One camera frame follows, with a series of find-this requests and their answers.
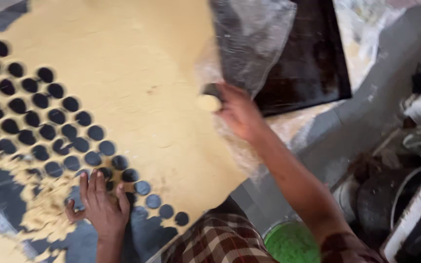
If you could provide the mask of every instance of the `green powder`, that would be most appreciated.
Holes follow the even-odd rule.
[[[280,263],[319,263],[319,249],[302,223],[286,222],[274,227],[264,239],[269,253]]]

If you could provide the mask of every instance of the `black baking tray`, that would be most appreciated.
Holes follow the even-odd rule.
[[[297,14],[288,40],[254,99],[266,117],[352,97],[333,2],[293,2]],[[219,50],[231,48],[222,46],[227,42],[219,33],[216,28]],[[225,63],[222,58],[225,81],[238,85]]]

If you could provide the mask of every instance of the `plaid fabric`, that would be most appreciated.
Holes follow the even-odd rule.
[[[352,234],[324,242],[323,263],[382,263]],[[277,263],[248,219],[236,214],[206,214],[163,254],[164,263]]]

